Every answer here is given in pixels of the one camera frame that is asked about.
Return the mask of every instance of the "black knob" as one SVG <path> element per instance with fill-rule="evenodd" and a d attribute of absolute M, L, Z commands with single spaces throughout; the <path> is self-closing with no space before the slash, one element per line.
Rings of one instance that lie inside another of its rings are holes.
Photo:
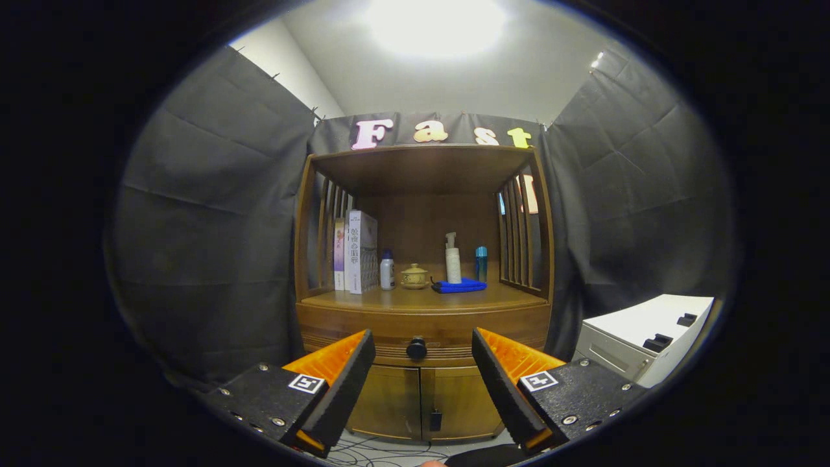
<path fill-rule="evenodd" d="M 421 360 L 427 356 L 427 343 L 423 340 L 423 337 L 413 337 L 407 346 L 407 355 L 413 360 Z"/>

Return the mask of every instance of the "book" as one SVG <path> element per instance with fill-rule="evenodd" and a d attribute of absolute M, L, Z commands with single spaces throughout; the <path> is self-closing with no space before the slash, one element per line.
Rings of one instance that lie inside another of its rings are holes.
<path fill-rule="evenodd" d="M 346 270 L 343 267 L 346 219 L 337 218 L 334 220 L 334 290 L 346 289 Z"/>
<path fill-rule="evenodd" d="M 378 221 L 363 211 L 350 210 L 346 245 L 348 290 L 360 294 L 379 286 Z"/>

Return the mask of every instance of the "small bottle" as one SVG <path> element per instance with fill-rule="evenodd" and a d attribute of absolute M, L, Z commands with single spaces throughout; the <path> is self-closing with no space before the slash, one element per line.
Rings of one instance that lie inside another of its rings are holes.
<path fill-rule="evenodd" d="M 461 256 L 456 248 L 456 233 L 450 232 L 447 235 L 445 247 L 445 258 L 447 260 L 447 282 L 461 283 Z"/>
<path fill-rule="evenodd" d="M 395 262 L 392 260 L 392 250 L 383 249 L 383 258 L 380 261 L 380 288 L 392 290 L 395 288 Z"/>
<path fill-rule="evenodd" d="M 476 281 L 487 282 L 487 247 L 476 248 Z"/>

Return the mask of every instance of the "white bottle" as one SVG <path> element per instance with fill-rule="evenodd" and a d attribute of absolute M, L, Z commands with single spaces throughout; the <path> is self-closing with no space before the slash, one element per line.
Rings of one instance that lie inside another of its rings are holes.
<path fill-rule="evenodd" d="M 461 283 L 461 257 L 456 246 L 456 233 L 450 232 L 447 235 L 447 282 Z"/>
<path fill-rule="evenodd" d="M 395 262 L 392 260 L 392 250 L 383 250 L 383 259 L 380 261 L 380 288 L 392 290 L 395 288 Z"/>

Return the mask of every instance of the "white ceiling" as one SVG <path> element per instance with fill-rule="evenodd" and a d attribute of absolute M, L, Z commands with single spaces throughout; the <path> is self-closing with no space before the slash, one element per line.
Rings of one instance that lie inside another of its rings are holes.
<path fill-rule="evenodd" d="M 282 20 L 346 115 L 467 111 L 549 124 L 609 38 L 559 7 L 495 2 L 505 12 L 496 44 L 472 55 L 460 50 L 451 59 L 383 48 L 367 19 L 369 0 L 315 0 Z M 441 14 L 424 14 L 417 5 L 413 14 L 423 21 Z"/>

